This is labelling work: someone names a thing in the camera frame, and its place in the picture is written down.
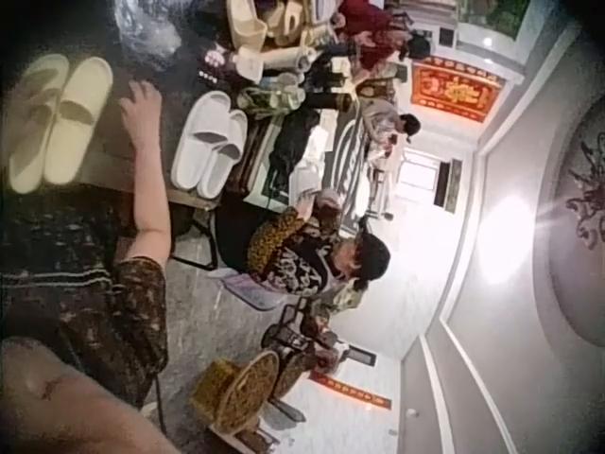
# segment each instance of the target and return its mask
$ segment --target person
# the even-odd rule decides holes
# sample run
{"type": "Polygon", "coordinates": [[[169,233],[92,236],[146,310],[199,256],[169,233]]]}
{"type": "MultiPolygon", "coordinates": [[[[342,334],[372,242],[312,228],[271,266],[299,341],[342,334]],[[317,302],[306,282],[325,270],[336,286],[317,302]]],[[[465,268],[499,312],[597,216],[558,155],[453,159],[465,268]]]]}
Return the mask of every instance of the person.
{"type": "Polygon", "coordinates": [[[395,106],[385,99],[365,99],[362,105],[362,118],[366,133],[376,146],[387,147],[394,133],[410,137],[417,134],[422,125],[420,120],[411,113],[399,114],[395,106]]]}
{"type": "Polygon", "coordinates": [[[9,452],[177,452],[136,410],[168,359],[171,234],[162,97],[149,82],[130,89],[119,104],[134,148],[137,234],[123,260],[113,263],[117,219],[99,189],[5,197],[0,427],[9,452]]]}
{"type": "Polygon", "coordinates": [[[315,296],[347,282],[365,291],[387,270],[390,252],[366,223],[357,236],[340,236],[341,216],[334,190],[303,194],[296,208],[286,208],[256,231],[248,248],[248,273],[267,289],[293,295],[315,296]],[[312,216],[319,227],[308,222],[312,216]]]}
{"type": "Polygon", "coordinates": [[[409,57],[421,61],[430,55],[431,45],[424,36],[401,27],[369,0],[342,0],[333,23],[342,38],[360,46],[359,65],[354,71],[356,86],[370,79],[397,50],[399,60],[409,57]]]}

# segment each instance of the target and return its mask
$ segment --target wicker basket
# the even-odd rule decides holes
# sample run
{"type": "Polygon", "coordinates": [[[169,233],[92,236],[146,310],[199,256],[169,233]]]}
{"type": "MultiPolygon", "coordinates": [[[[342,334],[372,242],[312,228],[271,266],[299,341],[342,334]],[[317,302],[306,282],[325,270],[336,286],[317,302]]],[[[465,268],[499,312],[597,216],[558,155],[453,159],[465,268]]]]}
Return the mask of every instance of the wicker basket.
{"type": "Polygon", "coordinates": [[[206,369],[191,396],[192,405],[206,422],[213,423],[222,395],[229,389],[241,367],[226,359],[217,359],[206,369]]]}

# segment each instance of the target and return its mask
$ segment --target tiled floor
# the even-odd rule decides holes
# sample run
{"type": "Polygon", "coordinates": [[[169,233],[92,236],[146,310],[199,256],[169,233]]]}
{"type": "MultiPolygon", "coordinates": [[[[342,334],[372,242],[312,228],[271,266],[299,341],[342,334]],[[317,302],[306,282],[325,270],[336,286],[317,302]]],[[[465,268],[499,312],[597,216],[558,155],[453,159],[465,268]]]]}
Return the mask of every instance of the tiled floor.
{"type": "MultiPolygon", "coordinates": [[[[179,240],[176,254],[204,261],[207,248],[204,239],[188,236],[179,240]]],[[[174,260],[167,265],[166,281],[169,362],[160,383],[168,436],[183,453],[231,453],[204,431],[189,396],[213,359],[224,357],[243,364],[253,358],[260,351],[265,329],[281,311],[258,312],[221,290],[206,271],[174,260]]],[[[155,400],[154,391],[148,400],[155,400]]]]}

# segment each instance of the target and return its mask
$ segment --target plastic bag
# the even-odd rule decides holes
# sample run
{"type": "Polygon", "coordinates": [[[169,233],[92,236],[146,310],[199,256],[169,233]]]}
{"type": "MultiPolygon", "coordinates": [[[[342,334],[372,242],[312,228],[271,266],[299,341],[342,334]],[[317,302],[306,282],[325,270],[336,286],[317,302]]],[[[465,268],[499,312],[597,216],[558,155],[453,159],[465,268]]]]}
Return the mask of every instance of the plastic bag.
{"type": "Polygon", "coordinates": [[[131,55],[163,70],[181,46],[169,13],[183,12],[191,0],[114,0],[120,40],[131,55]]]}

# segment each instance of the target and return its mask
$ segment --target yellow slipper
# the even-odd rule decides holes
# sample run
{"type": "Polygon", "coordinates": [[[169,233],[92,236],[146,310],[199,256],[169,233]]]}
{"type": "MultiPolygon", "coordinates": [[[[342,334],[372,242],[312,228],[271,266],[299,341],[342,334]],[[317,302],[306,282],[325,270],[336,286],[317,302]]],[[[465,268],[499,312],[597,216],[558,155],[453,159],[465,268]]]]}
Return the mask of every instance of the yellow slipper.
{"type": "Polygon", "coordinates": [[[112,69],[99,57],[80,63],[69,78],[48,138],[43,170],[47,182],[67,184],[76,178],[112,86],[112,69]]]}
{"type": "MultiPolygon", "coordinates": [[[[16,192],[26,194],[36,189],[42,180],[44,154],[53,119],[57,111],[61,90],[69,74],[69,60],[63,55],[50,54],[31,63],[25,70],[22,82],[41,83],[34,97],[43,99],[29,109],[29,117],[12,123],[17,134],[26,131],[9,150],[9,184],[16,192]]],[[[18,102],[29,102],[27,99],[18,102]]]]}

